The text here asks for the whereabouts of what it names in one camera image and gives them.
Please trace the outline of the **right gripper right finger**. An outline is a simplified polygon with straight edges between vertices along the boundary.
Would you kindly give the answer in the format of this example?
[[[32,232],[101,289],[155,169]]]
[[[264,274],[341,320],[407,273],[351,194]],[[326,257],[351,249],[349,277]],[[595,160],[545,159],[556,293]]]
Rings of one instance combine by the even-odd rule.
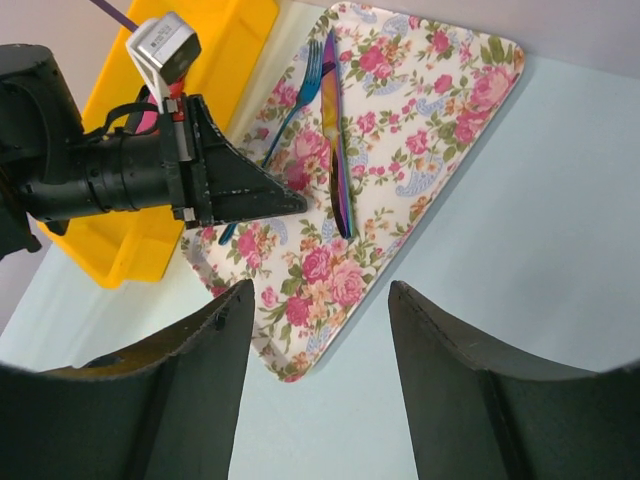
[[[388,297],[422,479],[635,479],[639,366],[596,373],[515,348],[405,282]]]

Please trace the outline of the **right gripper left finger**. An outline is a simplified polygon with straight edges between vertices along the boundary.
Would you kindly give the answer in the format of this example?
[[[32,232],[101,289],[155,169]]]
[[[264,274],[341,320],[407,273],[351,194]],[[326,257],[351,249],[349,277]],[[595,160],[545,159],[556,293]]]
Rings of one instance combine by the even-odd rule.
[[[5,479],[224,479],[254,322],[236,283],[80,368],[1,369]]]

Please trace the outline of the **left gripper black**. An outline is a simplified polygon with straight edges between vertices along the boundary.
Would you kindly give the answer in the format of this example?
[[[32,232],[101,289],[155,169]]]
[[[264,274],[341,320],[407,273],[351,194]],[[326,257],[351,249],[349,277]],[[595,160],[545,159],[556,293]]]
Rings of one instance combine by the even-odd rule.
[[[173,217],[187,229],[301,214],[306,198],[235,148],[200,94],[165,99],[160,161]]]

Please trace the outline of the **iridescent metal knife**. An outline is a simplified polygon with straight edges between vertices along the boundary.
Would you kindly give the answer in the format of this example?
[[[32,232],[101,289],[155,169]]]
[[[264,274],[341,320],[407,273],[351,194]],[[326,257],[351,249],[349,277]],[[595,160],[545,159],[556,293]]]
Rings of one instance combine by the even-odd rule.
[[[349,185],[349,164],[342,130],[342,100],[335,30],[331,28],[324,45],[321,79],[322,133],[329,142],[329,192],[340,236],[354,236],[354,210]]]

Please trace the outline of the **blue metal fork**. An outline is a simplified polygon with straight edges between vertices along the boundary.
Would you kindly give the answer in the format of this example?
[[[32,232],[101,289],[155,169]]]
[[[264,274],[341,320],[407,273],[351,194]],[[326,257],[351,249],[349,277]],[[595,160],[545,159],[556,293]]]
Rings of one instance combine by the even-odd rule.
[[[318,40],[311,40],[308,44],[308,56],[304,77],[298,90],[295,103],[284,117],[279,129],[271,141],[269,149],[263,154],[259,166],[266,170],[268,168],[271,157],[279,144],[281,136],[285,132],[288,124],[293,120],[295,115],[305,106],[309,105],[317,95],[320,89],[320,83],[323,76],[323,53],[322,46]]]

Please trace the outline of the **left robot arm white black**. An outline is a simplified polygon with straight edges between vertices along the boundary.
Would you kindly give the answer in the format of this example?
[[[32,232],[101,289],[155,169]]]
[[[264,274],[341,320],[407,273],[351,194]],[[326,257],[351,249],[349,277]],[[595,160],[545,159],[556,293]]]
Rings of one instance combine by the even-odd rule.
[[[306,199],[239,152],[204,99],[128,103],[85,131],[51,50],[1,49],[1,252],[36,252],[29,223],[169,206],[187,228],[303,213]]]

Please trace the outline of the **floral pattern tray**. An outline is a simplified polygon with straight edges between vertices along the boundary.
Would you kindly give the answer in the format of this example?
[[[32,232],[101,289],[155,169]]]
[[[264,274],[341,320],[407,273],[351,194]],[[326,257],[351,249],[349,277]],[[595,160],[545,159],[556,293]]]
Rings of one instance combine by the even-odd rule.
[[[321,104],[292,112],[307,64],[301,47],[240,150],[303,193],[301,215],[186,232],[181,249],[214,295],[250,279],[253,347],[281,381],[321,358],[463,162],[525,65],[514,41],[436,20],[340,2],[310,37],[336,36],[342,122],[354,202],[352,240],[340,237],[329,194]]]

